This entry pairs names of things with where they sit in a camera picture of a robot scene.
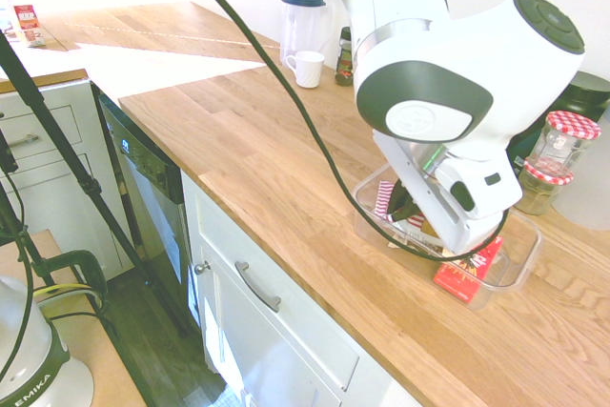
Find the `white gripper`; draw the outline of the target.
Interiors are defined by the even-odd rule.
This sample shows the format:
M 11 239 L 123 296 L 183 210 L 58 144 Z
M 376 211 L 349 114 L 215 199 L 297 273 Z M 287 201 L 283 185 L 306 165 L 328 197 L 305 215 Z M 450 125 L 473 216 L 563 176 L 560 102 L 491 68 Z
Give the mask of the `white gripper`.
M 500 227 L 506 212 L 504 153 L 471 161 L 451 155 L 441 144 L 418 144 L 381 132 L 373 138 L 401 180 L 390 196 L 392 222 L 422 212 L 454 254 L 475 249 Z M 416 206 L 404 206 L 409 195 Z

